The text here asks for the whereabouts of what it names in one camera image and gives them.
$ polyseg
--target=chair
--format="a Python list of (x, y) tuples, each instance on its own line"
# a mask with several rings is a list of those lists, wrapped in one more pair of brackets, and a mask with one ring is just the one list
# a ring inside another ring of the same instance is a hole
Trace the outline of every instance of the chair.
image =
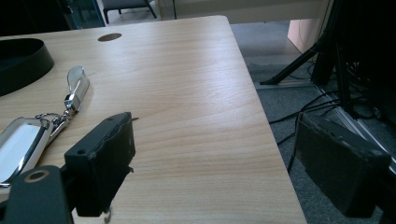
[(125, 8), (138, 8), (138, 7), (148, 7), (151, 11), (154, 19), (157, 19), (157, 15), (152, 10), (151, 5), (148, 0), (102, 0), (103, 4), (103, 14), (105, 14), (105, 20), (108, 24), (107, 12), (109, 10), (118, 10), (121, 14), (121, 10)]

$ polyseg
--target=key fob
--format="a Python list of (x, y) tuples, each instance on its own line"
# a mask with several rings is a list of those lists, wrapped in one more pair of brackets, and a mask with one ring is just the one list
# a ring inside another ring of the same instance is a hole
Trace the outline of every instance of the key fob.
[(0, 194), (17, 175), (35, 167), (53, 128), (47, 119), (14, 119), (0, 134)]

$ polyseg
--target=desk surface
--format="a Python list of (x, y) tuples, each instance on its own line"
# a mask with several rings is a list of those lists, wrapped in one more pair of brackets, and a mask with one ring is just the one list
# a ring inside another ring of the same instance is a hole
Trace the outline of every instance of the desk surface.
[[(122, 36), (97, 40), (111, 33)], [(305, 223), (225, 17), (25, 36), (42, 39), (55, 65), (0, 97), (0, 131), (17, 117), (62, 113), (70, 68), (84, 66), (91, 81), (39, 165), (62, 166), (64, 153), (109, 116), (139, 118), (134, 174), (114, 199), (112, 223)]]

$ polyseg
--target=chair leg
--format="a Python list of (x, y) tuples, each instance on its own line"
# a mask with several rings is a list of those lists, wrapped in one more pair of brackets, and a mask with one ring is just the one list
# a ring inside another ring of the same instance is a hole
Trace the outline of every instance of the chair leg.
[(103, 9), (103, 14), (105, 14), (105, 21), (106, 21), (106, 23), (108, 24), (107, 12), (108, 12), (108, 10), (104, 8), (104, 9)]
[(154, 19), (157, 19), (157, 15), (155, 15), (154, 10), (152, 10), (152, 7), (151, 7), (151, 5), (149, 4), (149, 1), (148, 1), (148, 0), (145, 0), (145, 2), (147, 3), (149, 10), (151, 11), (151, 14), (154, 16)]

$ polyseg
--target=keychain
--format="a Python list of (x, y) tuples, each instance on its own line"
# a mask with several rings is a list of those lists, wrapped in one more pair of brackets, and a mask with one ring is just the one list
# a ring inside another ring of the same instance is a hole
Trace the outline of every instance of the keychain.
[(0, 134), (0, 194), (9, 193), (12, 180), (35, 167), (44, 148), (68, 125), (81, 109), (90, 81), (84, 68), (76, 66), (67, 75), (70, 93), (62, 115), (46, 113), (13, 120)]

